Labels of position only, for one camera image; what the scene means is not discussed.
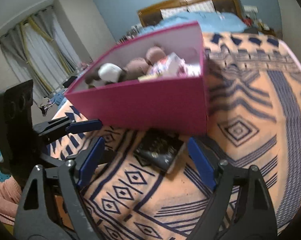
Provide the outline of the black tissue pack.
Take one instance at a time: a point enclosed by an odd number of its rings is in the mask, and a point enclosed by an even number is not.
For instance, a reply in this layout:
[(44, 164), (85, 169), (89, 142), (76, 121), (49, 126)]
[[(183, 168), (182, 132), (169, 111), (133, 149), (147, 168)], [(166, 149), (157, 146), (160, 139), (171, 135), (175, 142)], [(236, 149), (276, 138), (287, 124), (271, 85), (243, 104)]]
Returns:
[(178, 134), (150, 129), (144, 134), (135, 149), (135, 154), (161, 171), (170, 173), (184, 149), (185, 142), (179, 139)]

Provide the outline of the brown and white plush toy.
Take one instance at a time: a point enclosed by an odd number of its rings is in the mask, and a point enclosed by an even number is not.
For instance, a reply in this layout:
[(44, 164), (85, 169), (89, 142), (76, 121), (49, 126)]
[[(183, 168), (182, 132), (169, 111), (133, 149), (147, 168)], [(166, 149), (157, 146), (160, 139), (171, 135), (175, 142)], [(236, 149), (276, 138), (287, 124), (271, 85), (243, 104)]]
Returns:
[(126, 73), (125, 70), (113, 63), (105, 63), (89, 72), (85, 76), (85, 83), (90, 86), (93, 81), (103, 81), (106, 85), (118, 83), (125, 78)]

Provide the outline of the grey window curtains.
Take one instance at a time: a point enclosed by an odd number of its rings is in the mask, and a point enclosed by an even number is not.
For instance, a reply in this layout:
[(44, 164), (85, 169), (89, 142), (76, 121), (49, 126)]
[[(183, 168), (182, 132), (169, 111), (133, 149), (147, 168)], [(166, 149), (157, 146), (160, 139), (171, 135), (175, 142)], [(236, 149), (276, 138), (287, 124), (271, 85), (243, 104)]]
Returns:
[(39, 10), (0, 37), (0, 47), (20, 82), (32, 79), (33, 99), (51, 98), (79, 70), (80, 58), (52, 6)]

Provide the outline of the pink knitted teddy bear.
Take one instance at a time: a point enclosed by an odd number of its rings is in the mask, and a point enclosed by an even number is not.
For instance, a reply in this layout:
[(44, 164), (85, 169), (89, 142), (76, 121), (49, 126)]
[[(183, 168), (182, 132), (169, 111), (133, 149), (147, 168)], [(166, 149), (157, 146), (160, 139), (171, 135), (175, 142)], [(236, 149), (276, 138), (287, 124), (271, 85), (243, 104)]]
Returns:
[(136, 80), (147, 74), (150, 68), (158, 61), (164, 59), (166, 53), (161, 47), (154, 46), (147, 50), (145, 57), (132, 59), (124, 68), (124, 80)]

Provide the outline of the cream packaged box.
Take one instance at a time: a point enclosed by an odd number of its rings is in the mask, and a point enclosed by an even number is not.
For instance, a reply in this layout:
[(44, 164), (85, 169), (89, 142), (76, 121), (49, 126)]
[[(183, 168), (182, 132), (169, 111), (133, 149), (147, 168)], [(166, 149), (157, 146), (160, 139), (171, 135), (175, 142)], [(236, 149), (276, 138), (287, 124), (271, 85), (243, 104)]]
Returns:
[(138, 77), (138, 81), (146, 82), (146, 81), (156, 80), (161, 76), (162, 76), (161, 74), (148, 74), (148, 75)]

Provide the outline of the pink storage box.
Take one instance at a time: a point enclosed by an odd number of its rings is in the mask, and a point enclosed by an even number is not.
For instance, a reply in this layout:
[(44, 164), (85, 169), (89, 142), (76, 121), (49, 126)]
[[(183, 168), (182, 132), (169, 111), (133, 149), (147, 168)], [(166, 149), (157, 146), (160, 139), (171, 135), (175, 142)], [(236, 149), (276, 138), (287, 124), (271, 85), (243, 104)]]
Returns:
[(67, 89), (65, 97), (87, 119), (99, 119), (107, 126), (138, 130), (157, 128), (183, 135), (204, 134), (208, 90), (204, 44), (197, 22), (152, 31), (116, 45), (93, 62), (86, 74), (105, 63), (123, 67), (132, 59), (144, 56), (154, 45), (200, 68), (200, 74), (111, 85), (98, 82), (92, 88), (87, 86), (84, 77), (79, 77)]

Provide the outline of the floral tissue pack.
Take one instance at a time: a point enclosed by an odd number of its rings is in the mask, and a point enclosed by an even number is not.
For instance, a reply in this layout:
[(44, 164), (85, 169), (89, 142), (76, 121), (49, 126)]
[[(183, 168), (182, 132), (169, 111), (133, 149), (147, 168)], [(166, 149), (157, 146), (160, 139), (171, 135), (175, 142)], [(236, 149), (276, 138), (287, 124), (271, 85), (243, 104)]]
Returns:
[(171, 53), (153, 64), (147, 74), (162, 77), (200, 76), (201, 66), (198, 64), (187, 64), (184, 59), (181, 59), (175, 53)]

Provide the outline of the cluttered left nightstand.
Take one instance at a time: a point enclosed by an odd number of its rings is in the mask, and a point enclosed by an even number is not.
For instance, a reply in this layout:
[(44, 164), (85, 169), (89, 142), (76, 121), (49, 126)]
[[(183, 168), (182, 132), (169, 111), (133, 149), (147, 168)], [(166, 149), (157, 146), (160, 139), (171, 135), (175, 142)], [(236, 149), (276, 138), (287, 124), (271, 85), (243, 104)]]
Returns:
[(136, 25), (131, 26), (131, 28), (123, 35), (119, 40), (118, 43), (123, 43), (127, 40), (132, 40), (137, 37), (140, 31), (143, 29), (142, 24), (138, 23)]

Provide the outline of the cluttered nightstand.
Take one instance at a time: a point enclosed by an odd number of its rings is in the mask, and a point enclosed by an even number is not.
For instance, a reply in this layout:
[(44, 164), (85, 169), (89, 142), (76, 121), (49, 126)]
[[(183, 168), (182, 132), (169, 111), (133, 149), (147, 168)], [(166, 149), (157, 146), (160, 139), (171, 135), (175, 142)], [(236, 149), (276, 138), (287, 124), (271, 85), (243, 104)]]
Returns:
[(254, 5), (243, 6), (243, 21), (249, 27), (256, 27), (260, 33), (282, 38), (281, 31), (275, 31), (258, 17), (258, 8)]
[(131, 26), (131, 28), (123, 35), (119, 40), (118, 43), (123, 43), (127, 40), (132, 40), (137, 37), (140, 31), (143, 29), (142, 24), (138, 23), (136, 25)]

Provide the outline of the light blue floral duvet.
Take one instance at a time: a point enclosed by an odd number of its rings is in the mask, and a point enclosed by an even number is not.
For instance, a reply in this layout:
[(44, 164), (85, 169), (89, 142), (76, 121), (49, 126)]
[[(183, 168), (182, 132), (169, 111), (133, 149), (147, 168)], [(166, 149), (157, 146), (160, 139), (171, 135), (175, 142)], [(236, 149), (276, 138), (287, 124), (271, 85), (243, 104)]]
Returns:
[(152, 31), (197, 21), (202, 32), (206, 33), (242, 33), (248, 26), (235, 14), (230, 12), (180, 12), (172, 17), (161, 20), (156, 25), (140, 29), (139, 34), (144, 35)]

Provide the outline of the left patterned pillow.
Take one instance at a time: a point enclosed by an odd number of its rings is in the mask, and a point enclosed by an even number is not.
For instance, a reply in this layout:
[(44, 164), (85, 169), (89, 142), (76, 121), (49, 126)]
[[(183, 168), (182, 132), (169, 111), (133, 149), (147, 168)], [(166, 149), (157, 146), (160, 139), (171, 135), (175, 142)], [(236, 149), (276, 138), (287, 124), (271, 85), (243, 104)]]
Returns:
[(170, 18), (178, 13), (187, 11), (187, 7), (167, 8), (160, 10), (163, 19)]

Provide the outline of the patterned pillow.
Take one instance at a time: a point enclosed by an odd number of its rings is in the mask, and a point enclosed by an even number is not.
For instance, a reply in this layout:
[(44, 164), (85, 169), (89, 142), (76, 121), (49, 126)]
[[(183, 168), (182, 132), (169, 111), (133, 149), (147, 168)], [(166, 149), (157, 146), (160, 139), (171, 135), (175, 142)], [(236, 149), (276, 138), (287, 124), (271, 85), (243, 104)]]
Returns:
[(160, 10), (163, 19), (170, 18), (178, 13), (187, 11), (187, 7), (167, 8)]
[(189, 12), (216, 12), (213, 1), (206, 0), (198, 3), (191, 4), (187, 7)]

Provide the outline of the cluttered right nightstand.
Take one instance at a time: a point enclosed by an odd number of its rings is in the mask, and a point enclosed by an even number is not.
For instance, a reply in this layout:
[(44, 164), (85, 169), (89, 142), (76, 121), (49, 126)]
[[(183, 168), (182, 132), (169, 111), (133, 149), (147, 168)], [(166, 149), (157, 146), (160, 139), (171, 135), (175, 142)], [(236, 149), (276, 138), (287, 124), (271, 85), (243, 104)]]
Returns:
[(249, 27), (256, 27), (260, 33), (282, 38), (281, 31), (275, 31), (258, 17), (258, 8), (254, 5), (243, 6), (243, 21)]

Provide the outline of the right patterned pillow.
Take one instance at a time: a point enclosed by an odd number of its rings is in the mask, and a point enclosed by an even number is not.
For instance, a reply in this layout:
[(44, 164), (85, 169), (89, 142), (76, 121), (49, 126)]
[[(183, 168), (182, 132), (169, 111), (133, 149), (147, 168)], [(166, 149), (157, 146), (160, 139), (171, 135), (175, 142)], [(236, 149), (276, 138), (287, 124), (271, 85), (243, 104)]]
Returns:
[(213, 1), (206, 0), (198, 3), (191, 4), (187, 7), (189, 12), (216, 12)]

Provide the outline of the wooden bed headboard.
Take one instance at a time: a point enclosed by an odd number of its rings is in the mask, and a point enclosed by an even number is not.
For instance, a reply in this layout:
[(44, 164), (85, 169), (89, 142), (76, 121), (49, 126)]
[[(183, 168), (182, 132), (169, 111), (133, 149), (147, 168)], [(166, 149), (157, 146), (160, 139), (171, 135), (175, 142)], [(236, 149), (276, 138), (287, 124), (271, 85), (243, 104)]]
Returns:
[[(162, 20), (161, 9), (178, 8), (193, 5), (207, 0), (166, 0), (137, 12), (142, 27), (156, 25)], [(243, 7), (240, 0), (212, 0), (216, 11), (231, 12), (243, 19)]]

